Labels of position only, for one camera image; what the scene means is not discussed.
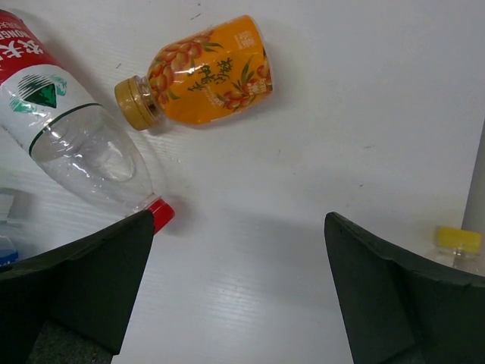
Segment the red label clear water bottle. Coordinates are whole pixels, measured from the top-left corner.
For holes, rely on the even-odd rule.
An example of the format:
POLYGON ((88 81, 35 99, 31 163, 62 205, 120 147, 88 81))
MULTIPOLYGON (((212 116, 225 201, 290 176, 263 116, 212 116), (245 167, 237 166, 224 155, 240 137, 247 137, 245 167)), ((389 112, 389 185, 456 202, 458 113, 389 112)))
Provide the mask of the red label clear water bottle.
POLYGON ((152 188, 126 131, 16 15, 1 12, 1 126, 56 183, 108 212, 175 211, 152 188))

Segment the yellow cap clear bottle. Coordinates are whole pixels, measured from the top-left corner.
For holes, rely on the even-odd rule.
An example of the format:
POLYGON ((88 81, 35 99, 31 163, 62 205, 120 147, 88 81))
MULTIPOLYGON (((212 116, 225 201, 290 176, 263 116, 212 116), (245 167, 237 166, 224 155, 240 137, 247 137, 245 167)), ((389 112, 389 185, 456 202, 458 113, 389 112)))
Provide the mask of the yellow cap clear bottle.
POLYGON ((438 227, 433 249, 424 257, 441 265, 484 276, 480 263, 482 235, 454 227, 438 227))

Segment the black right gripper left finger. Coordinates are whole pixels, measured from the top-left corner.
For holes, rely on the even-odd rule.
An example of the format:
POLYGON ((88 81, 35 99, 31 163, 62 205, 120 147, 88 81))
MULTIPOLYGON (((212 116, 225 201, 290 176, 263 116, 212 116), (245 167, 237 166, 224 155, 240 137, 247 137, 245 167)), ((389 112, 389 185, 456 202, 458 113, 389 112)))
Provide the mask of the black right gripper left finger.
POLYGON ((150 212, 1 267, 3 363, 110 363, 154 235, 150 212))

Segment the orange juice bottle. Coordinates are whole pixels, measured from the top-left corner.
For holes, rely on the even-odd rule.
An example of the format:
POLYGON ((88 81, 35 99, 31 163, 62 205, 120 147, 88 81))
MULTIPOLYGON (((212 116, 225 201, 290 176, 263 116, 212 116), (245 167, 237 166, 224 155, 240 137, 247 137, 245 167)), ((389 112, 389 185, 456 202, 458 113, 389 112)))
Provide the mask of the orange juice bottle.
POLYGON ((162 47, 145 76, 114 88, 120 110, 136 130, 165 120, 208 124, 245 111, 272 92, 268 55, 249 15, 162 47))

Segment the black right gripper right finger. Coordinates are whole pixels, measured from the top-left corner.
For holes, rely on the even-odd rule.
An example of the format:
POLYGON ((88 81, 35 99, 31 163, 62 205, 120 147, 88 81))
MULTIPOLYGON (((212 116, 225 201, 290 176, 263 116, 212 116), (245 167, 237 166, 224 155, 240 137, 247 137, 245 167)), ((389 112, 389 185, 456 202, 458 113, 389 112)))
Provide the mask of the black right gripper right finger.
POLYGON ((484 278, 394 245, 336 212, 324 237, 355 363, 482 363, 484 278))

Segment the blue label bottle blue cap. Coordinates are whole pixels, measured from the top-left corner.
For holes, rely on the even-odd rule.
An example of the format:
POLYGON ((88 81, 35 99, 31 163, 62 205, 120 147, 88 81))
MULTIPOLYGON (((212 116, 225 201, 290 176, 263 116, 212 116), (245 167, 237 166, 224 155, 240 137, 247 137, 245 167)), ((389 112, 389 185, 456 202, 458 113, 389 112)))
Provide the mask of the blue label bottle blue cap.
POLYGON ((19 260, 19 252, 12 239, 7 235, 8 216, 14 204, 14 196, 1 192, 1 266, 19 260))

